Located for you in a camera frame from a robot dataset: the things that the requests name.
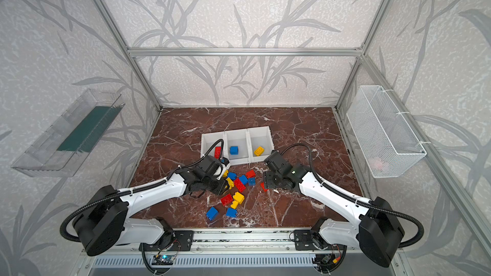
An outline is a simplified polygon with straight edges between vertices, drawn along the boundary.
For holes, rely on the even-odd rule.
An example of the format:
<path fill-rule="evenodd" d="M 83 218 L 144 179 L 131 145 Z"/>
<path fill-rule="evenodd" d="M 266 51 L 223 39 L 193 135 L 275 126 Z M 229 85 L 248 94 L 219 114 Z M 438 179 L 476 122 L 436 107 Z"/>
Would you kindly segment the left white sorting bin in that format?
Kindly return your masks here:
<path fill-rule="evenodd" d="M 213 133 L 205 133 L 202 134 L 201 137 L 201 156 L 203 157 L 205 153 L 212 148 L 212 150 L 208 153 L 212 157 L 215 153 L 214 143 L 218 140 L 222 139 L 224 141 L 222 147 L 222 157 L 230 158 L 228 153 L 228 140 L 225 132 L 213 132 Z"/>

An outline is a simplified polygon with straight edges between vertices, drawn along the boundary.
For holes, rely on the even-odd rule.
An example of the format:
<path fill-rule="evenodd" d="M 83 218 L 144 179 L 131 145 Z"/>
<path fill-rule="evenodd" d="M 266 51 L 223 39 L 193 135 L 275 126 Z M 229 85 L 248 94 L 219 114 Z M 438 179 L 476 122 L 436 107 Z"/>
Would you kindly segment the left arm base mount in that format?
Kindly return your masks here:
<path fill-rule="evenodd" d="M 172 233 L 165 233 L 155 244 L 144 244 L 139 250 L 144 249 L 145 252 L 157 251 L 175 251 L 189 252 L 193 244 L 194 231 L 178 230 Z"/>

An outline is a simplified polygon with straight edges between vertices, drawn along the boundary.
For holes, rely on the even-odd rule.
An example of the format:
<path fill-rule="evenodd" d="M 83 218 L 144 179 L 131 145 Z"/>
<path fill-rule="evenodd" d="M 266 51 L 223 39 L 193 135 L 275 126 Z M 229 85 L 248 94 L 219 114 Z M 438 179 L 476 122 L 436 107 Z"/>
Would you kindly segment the long red lego brick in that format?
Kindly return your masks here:
<path fill-rule="evenodd" d="M 221 155 L 222 155 L 222 148 L 220 146 L 216 146 L 214 148 L 214 157 L 216 159 L 220 159 L 221 158 Z"/>

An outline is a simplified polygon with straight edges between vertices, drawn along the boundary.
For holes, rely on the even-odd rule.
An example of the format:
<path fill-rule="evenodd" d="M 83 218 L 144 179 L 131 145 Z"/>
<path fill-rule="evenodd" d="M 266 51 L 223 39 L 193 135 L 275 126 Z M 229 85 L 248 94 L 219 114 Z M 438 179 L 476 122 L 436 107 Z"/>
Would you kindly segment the green circuit board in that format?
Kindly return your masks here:
<path fill-rule="evenodd" d="M 152 258 L 152 266 L 163 267 L 171 266 L 176 260 L 176 255 L 155 255 Z"/>

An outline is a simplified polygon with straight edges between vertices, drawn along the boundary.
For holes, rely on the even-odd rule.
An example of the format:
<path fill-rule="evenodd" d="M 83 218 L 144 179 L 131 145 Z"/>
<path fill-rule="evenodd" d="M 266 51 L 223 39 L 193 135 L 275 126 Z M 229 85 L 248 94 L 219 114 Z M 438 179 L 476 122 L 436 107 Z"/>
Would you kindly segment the large yellow lego brick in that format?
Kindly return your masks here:
<path fill-rule="evenodd" d="M 227 178 L 226 181 L 228 183 L 229 189 L 233 189 L 235 187 L 235 184 L 231 178 Z"/>

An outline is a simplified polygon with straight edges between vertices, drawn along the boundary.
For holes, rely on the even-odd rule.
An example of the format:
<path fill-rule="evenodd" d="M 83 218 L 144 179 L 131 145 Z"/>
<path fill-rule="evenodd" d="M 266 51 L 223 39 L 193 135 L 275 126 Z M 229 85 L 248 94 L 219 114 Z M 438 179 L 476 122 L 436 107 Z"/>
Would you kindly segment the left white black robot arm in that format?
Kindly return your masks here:
<path fill-rule="evenodd" d="M 87 204 L 72 212 L 60 226 L 60 235 L 83 245 L 89 256 L 98 256 L 115 246 L 147 244 L 166 247 L 175 238 L 163 219 L 140 219 L 134 215 L 163 201 L 206 191 L 222 195 L 228 190 L 225 172 L 230 161 L 206 155 L 166 177 L 136 187 L 99 189 Z"/>

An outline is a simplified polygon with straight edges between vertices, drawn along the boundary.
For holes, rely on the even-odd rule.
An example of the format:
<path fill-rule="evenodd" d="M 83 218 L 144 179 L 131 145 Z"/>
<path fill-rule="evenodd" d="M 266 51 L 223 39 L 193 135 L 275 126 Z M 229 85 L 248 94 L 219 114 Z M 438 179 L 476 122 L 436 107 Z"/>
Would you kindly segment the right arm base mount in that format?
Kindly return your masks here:
<path fill-rule="evenodd" d="M 295 250 L 334 251 L 341 253 L 347 250 L 346 246 L 328 244 L 326 241 L 322 240 L 317 232 L 313 232 L 310 229 L 293 230 L 288 238 L 294 243 Z"/>

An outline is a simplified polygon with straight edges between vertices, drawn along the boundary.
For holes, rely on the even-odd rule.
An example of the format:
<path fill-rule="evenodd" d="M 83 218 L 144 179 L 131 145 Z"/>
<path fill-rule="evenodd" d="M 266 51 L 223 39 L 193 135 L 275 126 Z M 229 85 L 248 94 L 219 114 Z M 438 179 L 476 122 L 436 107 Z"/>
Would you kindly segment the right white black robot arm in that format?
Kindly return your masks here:
<path fill-rule="evenodd" d="M 377 265 L 390 266 L 398 249 L 419 242 L 425 233 L 422 223 L 405 213 L 394 211 L 380 197 L 372 200 L 350 193 L 320 177 L 308 166 L 291 165 L 274 150 L 266 158 L 268 171 L 264 185 L 268 189 L 283 189 L 312 198 L 341 215 L 343 221 L 320 218 L 312 227 L 317 247 L 343 245 L 360 249 Z"/>

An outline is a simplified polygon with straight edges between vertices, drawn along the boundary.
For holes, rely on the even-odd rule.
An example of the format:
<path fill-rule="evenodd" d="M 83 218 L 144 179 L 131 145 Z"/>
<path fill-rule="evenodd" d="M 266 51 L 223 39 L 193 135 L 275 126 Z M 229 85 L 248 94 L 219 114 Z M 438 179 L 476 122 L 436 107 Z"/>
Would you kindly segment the white sorting bin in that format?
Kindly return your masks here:
<path fill-rule="evenodd" d="M 232 166 L 248 164 L 250 161 L 248 132 L 246 129 L 225 132 L 228 159 Z"/>
<path fill-rule="evenodd" d="M 201 156 L 203 157 L 205 153 L 212 148 L 212 150 L 208 153 L 212 157 L 215 153 L 214 143 L 218 140 L 222 139 L 224 141 L 222 147 L 222 157 L 230 158 L 228 153 L 228 140 L 225 132 L 213 132 L 213 133 L 205 133 L 202 134 L 201 137 Z"/>
<path fill-rule="evenodd" d="M 248 129 L 248 152 L 250 163 L 263 162 L 273 150 L 275 150 L 272 140 L 271 129 L 269 126 L 259 126 Z M 256 155 L 255 151 L 259 147 L 264 149 L 261 155 Z"/>

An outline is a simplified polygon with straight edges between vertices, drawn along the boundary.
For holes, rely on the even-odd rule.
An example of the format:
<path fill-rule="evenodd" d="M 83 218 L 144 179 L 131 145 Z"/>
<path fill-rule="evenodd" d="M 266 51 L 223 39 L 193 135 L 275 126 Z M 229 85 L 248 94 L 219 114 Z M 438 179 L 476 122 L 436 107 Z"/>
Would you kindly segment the middle white sorting bin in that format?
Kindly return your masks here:
<path fill-rule="evenodd" d="M 248 164 L 250 161 L 248 132 L 246 129 L 225 132 L 228 159 L 232 166 Z"/>

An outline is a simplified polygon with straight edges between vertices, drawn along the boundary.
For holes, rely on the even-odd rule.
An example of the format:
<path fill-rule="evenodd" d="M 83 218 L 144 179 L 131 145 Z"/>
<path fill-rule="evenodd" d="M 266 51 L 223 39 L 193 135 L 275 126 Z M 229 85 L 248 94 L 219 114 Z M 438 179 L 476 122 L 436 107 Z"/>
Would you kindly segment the aluminium front rail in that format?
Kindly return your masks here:
<path fill-rule="evenodd" d="M 120 229 L 108 229 L 94 234 L 79 234 L 84 251 L 89 256 L 98 256 L 107 251 L 118 253 L 139 249 L 139 244 L 155 244 L 165 233 L 178 230 L 194 231 L 193 244 L 188 254 L 261 254 L 326 251 L 300 251 L 288 238 L 296 229 L 308 227 L 229 227 L 169 229 L 155 220 L 131 219 Z"/>

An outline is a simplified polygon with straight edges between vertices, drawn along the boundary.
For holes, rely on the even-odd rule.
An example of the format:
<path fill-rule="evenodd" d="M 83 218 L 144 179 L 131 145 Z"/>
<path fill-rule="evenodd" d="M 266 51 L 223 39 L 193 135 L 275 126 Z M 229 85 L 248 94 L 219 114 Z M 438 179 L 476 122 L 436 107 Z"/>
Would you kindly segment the right white sorting bin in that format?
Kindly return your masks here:
<path fill-rule="evenodd" d="M 250 163 L 263 162 L 273 150 L 275 150 L 272 140 L 271 129 L 269 126 L 259 126 L 248 129 L 248 152 Z M 261 155 L 256 155 L 255 151 L 259 147 L 264 149 Z"/>

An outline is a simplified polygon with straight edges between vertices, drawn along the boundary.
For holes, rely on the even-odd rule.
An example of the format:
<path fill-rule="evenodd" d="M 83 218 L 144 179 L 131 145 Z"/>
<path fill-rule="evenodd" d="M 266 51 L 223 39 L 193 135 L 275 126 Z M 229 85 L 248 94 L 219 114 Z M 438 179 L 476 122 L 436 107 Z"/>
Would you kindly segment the clear plastic wall tray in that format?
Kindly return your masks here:
<path fill-rule="evenodd" d="M 73 177 L 124 106 L 120 93 L 87 89 L 12 169 L 29 177 Z"/>

